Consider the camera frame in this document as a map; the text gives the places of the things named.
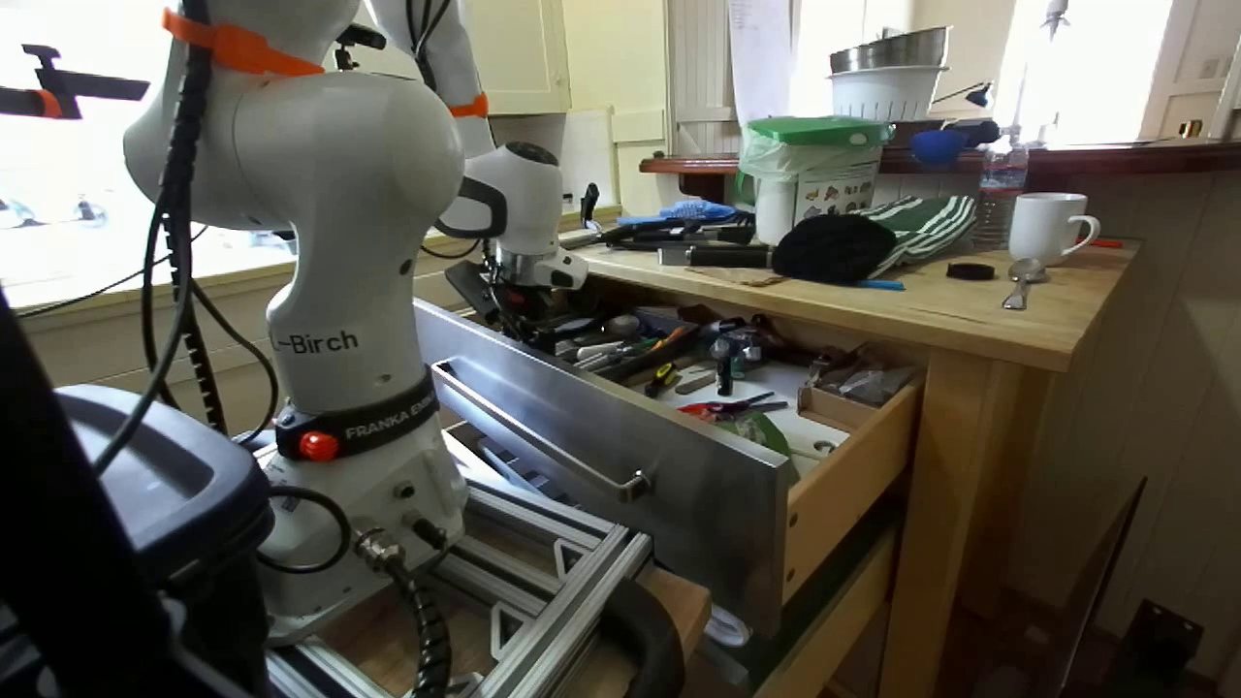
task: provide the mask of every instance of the open drawer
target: open drawer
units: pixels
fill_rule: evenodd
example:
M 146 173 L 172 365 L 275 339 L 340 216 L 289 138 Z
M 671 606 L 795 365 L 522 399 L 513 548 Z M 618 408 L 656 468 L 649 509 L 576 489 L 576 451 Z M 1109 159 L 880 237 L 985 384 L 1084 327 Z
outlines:
M 444 410 L 554 496 L 649 530 L 656 558 L 700 582 L 725 609 L 775 632 L 781 609 L 901 477 L 914 386 L 883 408 L 825 405 L 850 437 L 795 468 L 713 424 L 562 367 L 448 312 L 416 304 L 420 345 Z

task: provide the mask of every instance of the metal pot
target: metal pot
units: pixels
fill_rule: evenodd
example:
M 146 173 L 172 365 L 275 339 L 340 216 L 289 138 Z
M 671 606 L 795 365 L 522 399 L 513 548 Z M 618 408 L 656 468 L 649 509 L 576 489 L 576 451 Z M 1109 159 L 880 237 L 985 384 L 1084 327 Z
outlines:
M 830 53 L 830 75 L 929 65 L 945 62 L 945 26 L 924 26 L 907 35 L 883 35 Z

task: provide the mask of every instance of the pliers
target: pliers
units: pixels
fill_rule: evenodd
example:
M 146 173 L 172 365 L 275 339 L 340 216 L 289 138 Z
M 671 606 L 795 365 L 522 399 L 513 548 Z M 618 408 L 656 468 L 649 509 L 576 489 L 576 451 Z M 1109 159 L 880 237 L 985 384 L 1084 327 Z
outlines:
M 704 405 L 681 405 L 685 415 L 698 415 L 698 419 L 725 419 L 725 415 L 743 415 L 743 410 L 781 410 L 781 405 L 773 405 L 775 390 L 760 390 L 760 397 L 748 397 L 748 399 L 704 399 Z

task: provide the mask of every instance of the white mug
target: white mug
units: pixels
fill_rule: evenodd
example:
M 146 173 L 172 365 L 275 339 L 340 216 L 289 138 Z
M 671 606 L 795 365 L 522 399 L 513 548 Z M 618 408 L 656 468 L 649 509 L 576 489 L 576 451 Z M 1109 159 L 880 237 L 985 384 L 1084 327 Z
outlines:
M 1084 194 L 1021 194 L 1013 206 L 1008 256 L 1030 268 L 1060 265 L 1101 234 Z

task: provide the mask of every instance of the drawer handle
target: drawer handle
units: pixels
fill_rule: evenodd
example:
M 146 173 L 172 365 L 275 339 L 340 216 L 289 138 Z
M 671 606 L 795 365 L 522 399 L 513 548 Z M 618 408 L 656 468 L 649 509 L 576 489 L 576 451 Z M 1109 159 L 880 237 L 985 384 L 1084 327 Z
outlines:
M 548 459 L 562 460 L 567 468 L 580 473 L 587 480 L 609 489 L 618 502 L 637 502 L 649 491 L 649 473 L 631 468 L 627 480 L 614 480 L 609 473 L 596 473 L 594 465 L 587 465 L 580 459 L 575 459 L 570 451 L 554 446 L 549 437 L 543 437 L 540 430 L 516 424 L 508 410 L 499 410 L 491 399 L 477 397 L 444 361 L 430 365 L 430 374 L 452 386 L 465 405 L 482 408 L 486 415 L 491 415 L 497 424 L 503 424 L 508 430 L 516 430 L 521 437 L 526 437 L 531 446 L 540 446 Z

